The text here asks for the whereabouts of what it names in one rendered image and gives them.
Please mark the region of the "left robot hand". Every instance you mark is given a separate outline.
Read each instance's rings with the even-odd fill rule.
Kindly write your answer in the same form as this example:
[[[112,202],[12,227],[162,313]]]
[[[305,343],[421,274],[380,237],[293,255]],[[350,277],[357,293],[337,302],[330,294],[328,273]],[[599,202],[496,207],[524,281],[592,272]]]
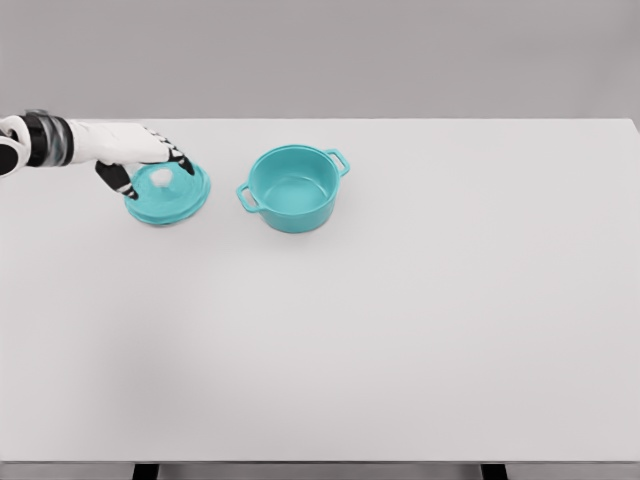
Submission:
[[[91,134],[96,173],[111,190],[131,200],[138,200],[139,194],[126,165],[174,163],[195,175],[192,162],[174,143],[140,123],[96,123]]]

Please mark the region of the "teal pot lid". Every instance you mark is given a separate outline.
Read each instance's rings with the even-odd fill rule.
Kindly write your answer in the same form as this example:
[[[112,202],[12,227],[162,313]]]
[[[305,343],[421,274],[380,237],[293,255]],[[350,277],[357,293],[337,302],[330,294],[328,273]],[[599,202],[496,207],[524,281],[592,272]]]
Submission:
[[[135,219],[151,225],[170,225],[193,216],[207,201],[211,182],[208,173],[193,164],[190,175],[178,163],[141,166],[132,176],[139,198],[125,198]]]

